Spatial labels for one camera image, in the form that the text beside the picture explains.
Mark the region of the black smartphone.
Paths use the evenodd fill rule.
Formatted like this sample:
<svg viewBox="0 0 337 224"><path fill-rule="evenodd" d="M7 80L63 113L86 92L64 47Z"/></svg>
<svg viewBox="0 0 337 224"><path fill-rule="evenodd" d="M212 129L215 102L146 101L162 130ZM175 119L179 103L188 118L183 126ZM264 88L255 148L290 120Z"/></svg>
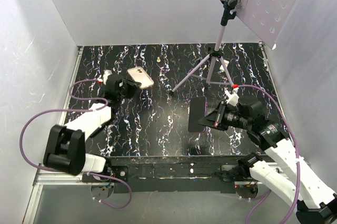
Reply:
<svg viewBox="0 0 337 224"><path fill-rule="evenodd" d="M199 120L206 115L206 97L193 97L190 101L188 131L190 133L203 133L205 126Z"/></svg>

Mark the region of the pink phone case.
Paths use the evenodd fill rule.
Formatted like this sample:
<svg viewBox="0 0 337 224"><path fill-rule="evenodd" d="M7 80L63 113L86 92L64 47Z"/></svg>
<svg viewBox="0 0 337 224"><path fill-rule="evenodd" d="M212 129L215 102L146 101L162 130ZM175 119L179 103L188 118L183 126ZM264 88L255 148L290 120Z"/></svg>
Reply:
<svg viewBox="0 0 337 224"><path fill-rule="evenodd" d="M130 68L127 73L135 82L141 84L140 89L146 89L154 85L154 81L142 67Z"/></svg>

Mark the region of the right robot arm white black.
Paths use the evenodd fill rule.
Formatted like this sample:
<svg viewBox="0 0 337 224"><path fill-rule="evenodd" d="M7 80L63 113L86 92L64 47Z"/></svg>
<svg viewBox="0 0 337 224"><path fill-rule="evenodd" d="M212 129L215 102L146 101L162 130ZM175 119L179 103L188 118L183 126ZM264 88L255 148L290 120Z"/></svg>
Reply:
<svg viewBox="0 0 337 224"><path fill-rule="evenodd" d="M336 192L327 186L303 160L297 156L293 142L286 138L278 124L266 118L262 103L253 95L230 95L199 124L225 131L229 127L244 129L249 139L258 145L280 167L279 174L266 161L251 153L238 161L243 180L255 179L265 184L289 206L295 205L300 223L333 223L336 221Z"/></svg>

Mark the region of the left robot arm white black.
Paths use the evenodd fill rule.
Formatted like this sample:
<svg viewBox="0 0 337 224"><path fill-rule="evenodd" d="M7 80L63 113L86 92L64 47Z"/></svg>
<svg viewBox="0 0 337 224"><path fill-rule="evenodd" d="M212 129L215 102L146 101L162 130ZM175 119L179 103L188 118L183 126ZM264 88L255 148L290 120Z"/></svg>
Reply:
<svg viewBox="0 0 337 224"><path fill-rule="evenodd" d="M91 107L73 121L51 128L43 165L75 176L93 172L99 181L106 182L111 178L111 167L106 165L106 158L88 154L85 142L113 119L123 99L134 97L141 83L118 74L110 74L95 81L101 87L99 95L91 99Z"/></svg>

